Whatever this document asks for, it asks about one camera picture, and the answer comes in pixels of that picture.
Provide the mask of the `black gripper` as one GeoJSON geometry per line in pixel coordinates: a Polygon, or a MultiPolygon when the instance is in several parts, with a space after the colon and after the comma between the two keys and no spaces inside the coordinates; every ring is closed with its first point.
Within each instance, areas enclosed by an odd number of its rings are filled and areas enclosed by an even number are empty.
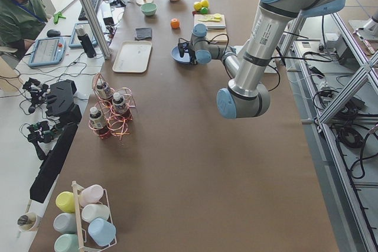
{"type": "Polygon", "coordinates": [[[188,40],[185,40],[184,38],[178,39],[178,53],[181,58],[184,58],[185,56],[188,57],[188,62],[190,64],[195,64],[195,53],[194,50],[190,47],[190,42],[188,40]]]}

